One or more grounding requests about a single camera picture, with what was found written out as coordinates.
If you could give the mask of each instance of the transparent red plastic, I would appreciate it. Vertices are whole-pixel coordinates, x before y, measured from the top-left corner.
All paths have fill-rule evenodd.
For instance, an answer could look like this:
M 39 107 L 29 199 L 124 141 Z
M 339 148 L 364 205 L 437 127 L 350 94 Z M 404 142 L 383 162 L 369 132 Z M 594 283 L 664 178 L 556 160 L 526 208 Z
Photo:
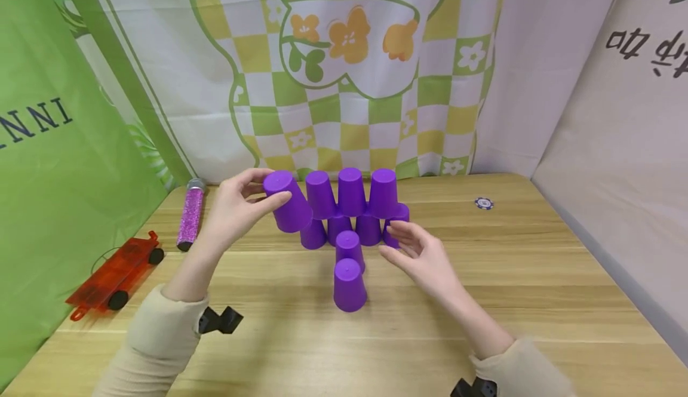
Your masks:
M 109 257 L 90 278 L 81 284 L 65 301 L 76 309 L 69 317 L 72 321 L 82 319 L 87 312 L 95 309 L 105 312 L 113 309 L 115 301 L 110 300 L 114 293 L 118 293 L 117 304 L 121 309 L 128 301 L 128 294 L 137 284 L 145 272 L 158 264 L 153 260 L 153 250 L 158 246 L 158 235 L 154 231 L 148 232 L 150 239 L 131 238 L 126 241 L 117 252 Z

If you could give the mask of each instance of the white backdrop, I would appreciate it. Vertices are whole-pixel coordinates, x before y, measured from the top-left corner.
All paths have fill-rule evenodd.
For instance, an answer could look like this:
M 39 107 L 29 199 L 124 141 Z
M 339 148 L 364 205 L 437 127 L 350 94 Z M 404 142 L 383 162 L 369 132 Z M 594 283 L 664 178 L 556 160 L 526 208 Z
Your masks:
M 688 70 L 688 35 L 676 59 L 656 52 L 687 13 L 688 1 L 617 0 L 533 178 L 684 364 L 688 72 L 674 76 Z
M 533 175 L 612 0 L 504 0 L 473 173 Z

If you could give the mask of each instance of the fingers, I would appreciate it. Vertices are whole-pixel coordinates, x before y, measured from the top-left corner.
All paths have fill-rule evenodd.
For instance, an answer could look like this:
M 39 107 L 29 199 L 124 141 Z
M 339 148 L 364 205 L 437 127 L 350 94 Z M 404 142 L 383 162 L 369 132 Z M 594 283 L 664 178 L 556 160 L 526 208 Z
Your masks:
M 430 242 L 432 242 L 435 237 L 427 232 L 426 229 L 414 222 L 406 221 L 392 221 L 389 226 L 391 227 L 391 232 L 399 236 L 397 239 L 402 241 L 402 239 L 415 239 L 417 243 L 420 244 L 421 248 L 425 248 Z
M 396 249 L 386 245 L 380 245 L 377 249 L 379 249 L 380 255 L 382 255 L 385 260 L 399 267 L 399 269 L 405 271 L 406 274 L 408 274 L 413 267 L 413 258 L 405 256 Z
M 262 201 L 264 201 L 264 199 L 266 199 L 266 198 L 267 198 L 267 197 L 266 197 L 265 195 L 264 195 L 263 197 L 249 198 L 249 199 L 247 199 L 246 202 L 247 202 L 247 203 L 253 204 L 253 203 L 262 202 Z
M 386 227 L 386 229 L 388 230 L 389 235 L 391 235 L 391 237 L 399 240 L 399 242 L 406 243 L 409 246 L 413 246 L 413 245 L 418 244 L 416 242 L 416 240 L 413 239 L 412 237 L 410 237 L 407 233 L 403 233 L 402 231 L 395 230 L 390 226 Z
M 243 195 L 244 198 L 247 198 L 253 194 L 261 194 L 264 192 L 265 189 L 263 188 L 263 184 L 249 183 L 248 185 L 244 186 L 243 190 L 241 190 L 241 195 Z
M 270 197 L 254 199 L 254 202 L 252 203 L 255 213 L 257 213 L 257 215 L 261 217 L 263 215 L 267 215 L 268 213 L 275 211 L 276 208 L 288 202 L 290 198 L 290 192 L 281 192 L 272 194 Z
M 411 257 L 411 258 L 418 258 L 419 257 L 416 250 L 413 249 L 412 247 L 409 247 L 407 244 L 403 244 L 403 243 L 399 242 L 399 248 L 401 248 L 402 251 L 404 251 L 406 253 L 406 255 Z
M 271 174 L 274 170 L 272 169 L 259 169 L 259 168 L 253 168 L 253 169 L 246 169 L 240 174 L 236 175 L 232 180 L 235 180 L 239 186 L 245 186 L 248 185 L 249 183 L 263 183 L 263 179 L 269 174 Z

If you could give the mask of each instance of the glitter tube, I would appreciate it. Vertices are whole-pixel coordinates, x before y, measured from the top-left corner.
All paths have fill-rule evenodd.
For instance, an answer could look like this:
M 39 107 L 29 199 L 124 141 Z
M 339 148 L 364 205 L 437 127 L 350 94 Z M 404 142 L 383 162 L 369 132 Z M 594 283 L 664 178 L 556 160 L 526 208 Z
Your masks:
M 189 251 L 196 240 L 196 236 L 198 236 L 204 194 L 205 183 L 202 180 L 194 178 L 186 184 L 186 199 L 182 220 L 179 224 L 179 237 L 177 238 L 177 248 L 182 252 Z

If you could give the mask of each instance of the sleeve cuff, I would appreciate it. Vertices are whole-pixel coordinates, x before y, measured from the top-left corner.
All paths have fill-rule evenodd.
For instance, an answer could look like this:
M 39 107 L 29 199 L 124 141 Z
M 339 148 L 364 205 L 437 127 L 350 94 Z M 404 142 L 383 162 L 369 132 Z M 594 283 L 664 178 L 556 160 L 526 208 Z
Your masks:
M 485 360 L 470 357 L 479 378 L 497 384 L 498 397 L 569 397 L 571 382 L 538 351 L 533 342 L 518 339 L 501 355 Z
M 200 340 L 198 321 L 208 307 L 208 296 L 202 301 L 172 301 L 155 287 L 145 298 L 131 320 L 127 343 L 142 355 L 186 363 Z

